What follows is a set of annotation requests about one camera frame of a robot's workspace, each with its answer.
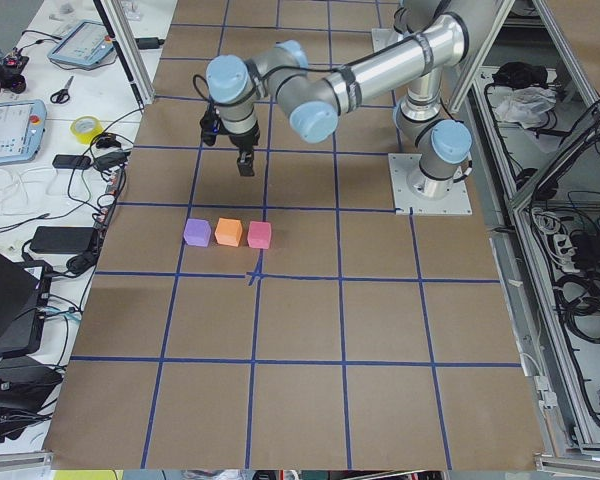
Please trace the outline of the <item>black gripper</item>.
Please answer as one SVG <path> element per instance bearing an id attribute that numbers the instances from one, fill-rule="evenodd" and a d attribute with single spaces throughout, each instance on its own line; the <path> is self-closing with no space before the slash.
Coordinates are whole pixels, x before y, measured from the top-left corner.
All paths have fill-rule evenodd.
<path id="1" fill-rule="evenodd" d="M 243 133 L 228 133 L 231 143 L 239 150 L 236 160 L 239 174 L 242 177 L 253 177 L 254 171 L 254 148 L 260 141 L 260 128 L 255 124 L 248 131 Z"/>

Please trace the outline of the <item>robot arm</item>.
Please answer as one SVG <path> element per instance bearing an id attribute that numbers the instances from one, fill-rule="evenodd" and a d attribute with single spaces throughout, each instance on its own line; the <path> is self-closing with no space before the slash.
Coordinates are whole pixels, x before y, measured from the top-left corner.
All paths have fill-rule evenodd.
<path id="1" fill-rule="evenodd" d="M 441 109 L 442 68 L 463 60 L 479 31 L 470 10 L 467 1 L 442 1 L 422 30 L 316 81 L 309 79 L 306 53 L 295 40 L 249 59 L 218 56 L 206 68 L 209 99 L 201 140 L 212 146 L 218 136 L 227 136 L 239 150 L 240 175 L 251 177 L 260 139 L 256 101 L 271 97 L 303 141 L 320 143 L 336 131 L 341 116 L 402 85 L 409 89 L 397 107 L 397 127 L 426 125 Z"/>

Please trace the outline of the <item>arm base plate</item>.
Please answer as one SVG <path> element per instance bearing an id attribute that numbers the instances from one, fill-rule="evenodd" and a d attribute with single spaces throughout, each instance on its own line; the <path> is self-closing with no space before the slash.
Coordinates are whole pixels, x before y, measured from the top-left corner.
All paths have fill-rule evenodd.
<path id="1" fill-rule="evenodd" d="M 396 31 L 394 28 L 373 28 L 371 30 L 372 48 L 378 52 L 388 46 L 401 41 L 404 34 Z"/>
<path id="2" fill-rule="evenodd" d="M 462 174 L 456 167 L 451 179 L 438 181 L 420 169 L 420 154 L 388 155 L 394 211 L 397 215 L 470 216 L 473 213 Z"/>

